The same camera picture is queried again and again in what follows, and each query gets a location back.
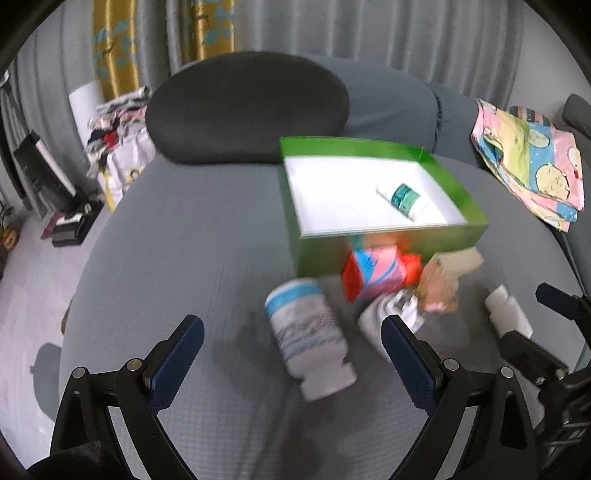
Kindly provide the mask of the pile of clothes bags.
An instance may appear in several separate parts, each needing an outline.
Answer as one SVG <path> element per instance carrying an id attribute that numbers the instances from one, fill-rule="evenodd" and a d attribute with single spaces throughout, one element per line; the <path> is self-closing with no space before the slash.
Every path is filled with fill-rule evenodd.
<path id="1" fill-rule="evenodd" d="M 150 89 L 143 86 L 96 106 L 88 121 L 87 177 L 98 182 L 111 211 L 156 157 L 146 126 L 150 98 Z"/>

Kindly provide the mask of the pink pouch red cap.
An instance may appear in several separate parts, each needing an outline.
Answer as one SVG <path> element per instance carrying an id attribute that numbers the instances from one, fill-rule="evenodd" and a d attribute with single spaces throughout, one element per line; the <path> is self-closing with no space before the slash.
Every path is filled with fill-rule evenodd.
<path id="1" fill-rule="evenodd" d="M 342 289 L 349 302 L 373 299 L 416 285 L 422 272 L 422 257 L 396 246 L 355 250 L 342 268 Z"/>

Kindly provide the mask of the pink orange hair claw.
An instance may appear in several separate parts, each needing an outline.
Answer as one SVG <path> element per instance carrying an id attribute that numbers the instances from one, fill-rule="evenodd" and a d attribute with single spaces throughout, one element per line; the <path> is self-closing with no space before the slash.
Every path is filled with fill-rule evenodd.
<path id="1" fill-rule="evenodd" d="M 458 310 L 459 280 L 439 264 L 428 264 L 415 291 L 422 313 L 451 314 Z"/>

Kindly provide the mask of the cream hair claw clip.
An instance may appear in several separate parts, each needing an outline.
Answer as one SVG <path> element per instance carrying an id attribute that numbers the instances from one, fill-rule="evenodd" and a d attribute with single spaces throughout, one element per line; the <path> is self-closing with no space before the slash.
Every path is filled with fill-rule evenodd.
<path id="1" fill-rule="evenodd" d="M 438 252 L 428 262 L 428 266 L 441 269 L 452 278 L 460 278 L 479 269 L 484 258 L 476 247 L 453 252 Z"/>

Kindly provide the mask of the grey and gold curtain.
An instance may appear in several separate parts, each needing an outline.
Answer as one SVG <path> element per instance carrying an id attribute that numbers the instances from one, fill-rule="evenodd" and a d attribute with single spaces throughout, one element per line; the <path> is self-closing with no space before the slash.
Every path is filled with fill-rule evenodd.
<path id="1" fill-rule="evenodd" d="M 7 68 L 34 126 L 97 82 L 106 98 L 182 66 L 269 50 L 385 65 L 505 105 L 523 38 L 518 1 L 64 1 Z"/>

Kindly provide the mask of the grey sofa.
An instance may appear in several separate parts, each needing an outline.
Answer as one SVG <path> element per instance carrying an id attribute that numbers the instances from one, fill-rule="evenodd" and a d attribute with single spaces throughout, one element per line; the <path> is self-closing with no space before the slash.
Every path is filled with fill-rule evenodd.
<path id="1" fill-rule="evenodd" d="M 473 99 L 385 66 L 322 58 L 349 90 L 346 136 L 434 153 L 486 213 L 484 263 L 460 284 L 459 309 L 432 315 L 420 336 L 465 368 L 501 365 L 484 301 L 504 286 L 536 343 L 574 369 L 584 348 L 576 325 L 539 304 L 547 282 L 575 294 L 590 273 L 590 224 L 572 237 L 572 268 L 553 230 L 488 171 L 470 133 Z M 304 401 L 287 374 L 263 303 L 294 279 L 276 165 L 176 165 L 155 159 L 126 193 L 84 267 L 66 325 L 60 382 L 79 366 L 113 371 L 144 357 L 188 314 L 205 340 L 160 422 L 200 479 L 386 479 L 426 421 L 388 363 L 360 334 L 362 308 L 339 278 L 322 291 L 349 342 L 356 383 Z"/>

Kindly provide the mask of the white plug adapter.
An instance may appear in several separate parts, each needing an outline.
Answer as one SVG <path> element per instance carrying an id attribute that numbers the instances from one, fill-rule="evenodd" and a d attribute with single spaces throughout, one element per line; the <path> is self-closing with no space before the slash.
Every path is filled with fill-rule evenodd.
<path id="1" fill-rule="evenodd" d="M 381 327 L 384 320 L 393 315 L 399 316 L 413 333 L 417 333 L 425 322 L 419 313 L 418 299 L 411 289 L 380 295 L 367 306 L 358 320 L 358 327 L 367 342 L 386 359 L 389 356 L 383 345 Z"/>

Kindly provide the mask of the colourful cartoon cloth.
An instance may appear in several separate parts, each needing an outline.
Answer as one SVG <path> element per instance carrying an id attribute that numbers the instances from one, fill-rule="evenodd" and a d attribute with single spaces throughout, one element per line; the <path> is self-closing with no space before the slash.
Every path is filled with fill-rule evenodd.
<path id="1" fill-rule="evenodd" d="M 529 122 L 478 99 L 472 143 L 526 208 L 566 232 L 585 208 L 583 164 L 573 134 Z"/>

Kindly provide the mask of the white bottle blue label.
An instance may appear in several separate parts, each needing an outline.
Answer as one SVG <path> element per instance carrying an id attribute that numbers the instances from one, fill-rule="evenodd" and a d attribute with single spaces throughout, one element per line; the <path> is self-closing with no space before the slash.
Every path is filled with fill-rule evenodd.
<path id="1" fill-rule="evenodd" d="M 308 402 L 351 387 L 356 371 L 346 360 L 349 344 L 318 281 L 287 281 L 264 302 L 287 372 L 300 381 Z"/>

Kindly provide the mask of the green cardboard box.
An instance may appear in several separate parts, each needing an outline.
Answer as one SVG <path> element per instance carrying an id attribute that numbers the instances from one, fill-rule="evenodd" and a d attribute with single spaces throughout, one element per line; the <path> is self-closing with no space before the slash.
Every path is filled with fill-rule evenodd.
<path id="1" fill-rule="evenodd" d="M 342 137 L 283 137 L 280 190 L 297 275 L 338 274 L 349 253 L 396 246 L 429 260 L 474 246 L 489 221 L 431 153 L 410 145 Z M 421 199 L 415 220 L 377 194 L 407 184 Z"/>

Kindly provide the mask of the black round cushion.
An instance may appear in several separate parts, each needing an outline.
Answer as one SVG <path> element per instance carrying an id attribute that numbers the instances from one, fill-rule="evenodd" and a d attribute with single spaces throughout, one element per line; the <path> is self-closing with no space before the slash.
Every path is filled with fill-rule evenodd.
<path id="1" fill-rule="evenodd" d="M 283 137 L 334 137 L 349 92 L 317 62 L 269 51 L 203 60 L 152 94 L 145 121 L 156 149 L 179 164 L 280 162 Z"/>

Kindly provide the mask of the plain white bottle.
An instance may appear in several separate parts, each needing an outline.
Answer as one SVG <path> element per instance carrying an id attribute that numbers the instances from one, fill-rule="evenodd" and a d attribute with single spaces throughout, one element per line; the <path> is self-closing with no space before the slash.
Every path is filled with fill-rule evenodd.
<path id="1" fill-rule="evenodd" d="M 528 339 L 532 338 L 533 328 L 527 316 L 504 285 L 499 285 L 487 296 L 485 307 L 499 338 L 511 331 L 517 331 Z"/>

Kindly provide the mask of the white bottle green label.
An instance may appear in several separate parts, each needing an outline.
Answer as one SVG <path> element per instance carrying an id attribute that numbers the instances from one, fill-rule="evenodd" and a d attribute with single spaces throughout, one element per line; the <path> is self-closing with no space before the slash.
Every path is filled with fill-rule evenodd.
<path id="1" fill-rule="evenodd" d="M 407 184 L 401 183 L 394 187 L 382 185 L 377 187 L 377 194 L 401 215 L 410 220 L 416 219 L 414 213 L 415 203 L 421 199 L 421 196 Z"/>

